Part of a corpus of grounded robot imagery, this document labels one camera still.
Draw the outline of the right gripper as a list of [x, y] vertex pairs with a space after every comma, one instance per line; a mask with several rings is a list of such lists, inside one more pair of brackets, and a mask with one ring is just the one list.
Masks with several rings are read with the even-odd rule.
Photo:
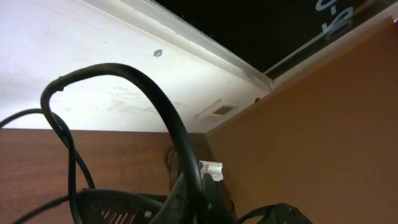
[[86, 189], [77, 194], [83, 223], [148, 224], [159, 212], [165, 195]]

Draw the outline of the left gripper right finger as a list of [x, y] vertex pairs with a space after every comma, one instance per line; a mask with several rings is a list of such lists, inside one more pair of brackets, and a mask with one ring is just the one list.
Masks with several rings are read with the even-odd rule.
[[229, 212], [222, 196], [210, 174], [203, 174], [203, 190], [205, 193], [205, 217], [207, 224], [237, 224]]

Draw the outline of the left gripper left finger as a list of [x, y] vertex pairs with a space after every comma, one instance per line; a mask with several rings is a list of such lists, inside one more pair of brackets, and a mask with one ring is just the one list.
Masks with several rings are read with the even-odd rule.
[[155, 224], [190, 223], [188, 213], [188, 190], [183, 173], [178, 177], [165, 203], [155, 216]]

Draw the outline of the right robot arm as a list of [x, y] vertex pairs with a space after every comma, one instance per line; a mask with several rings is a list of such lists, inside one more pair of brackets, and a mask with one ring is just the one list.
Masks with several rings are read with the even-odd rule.
[[[118, 190], [88, 189], [77, 195], [83, 223], [195, 223], [189, 220], [186, 192], [169, 196], [134, 194]], [[301, 211], [286, 203], [260, 207], [235, 219], [219, 196], [213, 196], [205, 210], [205, 223], [244, 223], [260, 217], [259, 223], [310, 223]]]

